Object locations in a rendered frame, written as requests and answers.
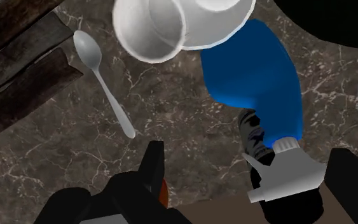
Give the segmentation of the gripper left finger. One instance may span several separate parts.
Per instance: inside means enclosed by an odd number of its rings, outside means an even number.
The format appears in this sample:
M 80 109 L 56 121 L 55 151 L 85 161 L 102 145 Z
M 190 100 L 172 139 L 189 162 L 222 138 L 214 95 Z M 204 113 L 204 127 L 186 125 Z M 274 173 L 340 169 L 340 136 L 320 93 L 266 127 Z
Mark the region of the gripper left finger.
M 55 192 L 34 224 L 192 224 L 160 200 L 164 142 L 150 141 L 137 171 L 115 174 L 96 194 L 81 187 Z

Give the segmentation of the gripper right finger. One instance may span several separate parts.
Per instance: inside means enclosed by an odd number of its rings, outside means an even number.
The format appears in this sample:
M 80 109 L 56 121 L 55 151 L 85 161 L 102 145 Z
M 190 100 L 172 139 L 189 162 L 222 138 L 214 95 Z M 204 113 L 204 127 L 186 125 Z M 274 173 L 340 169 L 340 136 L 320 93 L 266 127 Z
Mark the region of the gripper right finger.
M 333 148 L 324 182 L 352 221 L 358 224 L 358 156 L 345 148 Z

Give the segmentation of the dark patterned bottle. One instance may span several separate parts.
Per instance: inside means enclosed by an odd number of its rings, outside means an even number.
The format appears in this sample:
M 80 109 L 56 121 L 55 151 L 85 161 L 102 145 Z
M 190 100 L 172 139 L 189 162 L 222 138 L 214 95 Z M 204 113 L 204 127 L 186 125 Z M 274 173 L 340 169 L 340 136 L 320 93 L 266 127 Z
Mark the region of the dark patterned bottle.
M 244 152 L 264 165 L 275 157 L 263 144 L 264 131 L 253 109 L 243 109 L 238 116 L 238 129 Z M 323 200 L 318 188 L 281 199 L 259 203 L 269 224 L 314 224 L 323 214 Z

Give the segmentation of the grey spoon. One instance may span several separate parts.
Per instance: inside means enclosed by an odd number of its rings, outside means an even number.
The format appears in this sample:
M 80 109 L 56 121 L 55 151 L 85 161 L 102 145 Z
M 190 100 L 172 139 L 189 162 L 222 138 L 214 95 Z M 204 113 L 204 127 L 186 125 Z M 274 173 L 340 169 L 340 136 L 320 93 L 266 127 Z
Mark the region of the grey spoon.
M 76 52 L 82 63 L 84 63 L 86 67 L 93 71 L 94 75 L 99 81 L 116 115 L 116 118 L 120 123 L 123 132 L 127 137 L 133 139 L 136 136 L 136 133 L 131 121 L 129 120 L 127 114 L 124 112 L 118 101 L 115 99 L 114 95 L 107 87 L 105 81 L 100 74 L 99 66 L 102 60 L 102 52 L 100 46 L 89 34 L 81 30 L 77 30 L 74 32 L 73 42 Z

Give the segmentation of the blue spray bottle white trigger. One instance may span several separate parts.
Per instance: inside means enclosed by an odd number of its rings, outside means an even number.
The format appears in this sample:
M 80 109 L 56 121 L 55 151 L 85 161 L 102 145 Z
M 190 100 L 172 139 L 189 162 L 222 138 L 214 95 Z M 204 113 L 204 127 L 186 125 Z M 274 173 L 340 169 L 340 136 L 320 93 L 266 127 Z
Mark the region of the blue spray bottle white trigger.
M 254 109 L 265 132 L 263 142 L 275 153 L 271 165 L 243 155 L 261 177 L 260 186 L 249 191 L 249 200 L 268 202 L 318 188 L 326 165 L 298 144 L 303 133 L 300 82 L 278 37 L 262 21 L 249 20 L 200 56 L 210 96 L 221 104 Z

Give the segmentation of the white cup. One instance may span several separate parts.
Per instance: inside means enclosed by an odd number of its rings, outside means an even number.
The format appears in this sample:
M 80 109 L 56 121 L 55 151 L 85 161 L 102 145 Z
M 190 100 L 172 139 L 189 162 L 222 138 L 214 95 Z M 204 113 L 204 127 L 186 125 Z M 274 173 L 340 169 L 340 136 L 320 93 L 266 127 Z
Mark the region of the white cup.
M 115 0 L 112 19 L 122 47 L 142 62 L 168 61 L 183 47 L 186 22 L 178 0 Z

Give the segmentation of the black round dish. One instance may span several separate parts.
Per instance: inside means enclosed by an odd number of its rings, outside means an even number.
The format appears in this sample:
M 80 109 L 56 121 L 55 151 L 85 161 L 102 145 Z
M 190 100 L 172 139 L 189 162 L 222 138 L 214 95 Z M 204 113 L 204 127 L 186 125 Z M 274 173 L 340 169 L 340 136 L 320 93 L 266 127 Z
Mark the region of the black round dish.
M 273 0 L 296 25 L 318 39 L 358 48 L 358 0 Z

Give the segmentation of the white bowl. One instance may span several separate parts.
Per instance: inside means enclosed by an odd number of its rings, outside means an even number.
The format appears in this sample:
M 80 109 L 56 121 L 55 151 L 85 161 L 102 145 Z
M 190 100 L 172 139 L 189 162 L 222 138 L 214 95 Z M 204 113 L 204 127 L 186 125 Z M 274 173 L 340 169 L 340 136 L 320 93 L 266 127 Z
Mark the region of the white bowl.
M 201 50 L 224 43 L 244 26 L 256 0 L 149 0 L 157 32 L 172 43 L 164 22 L 184 24 L 183 50 Z

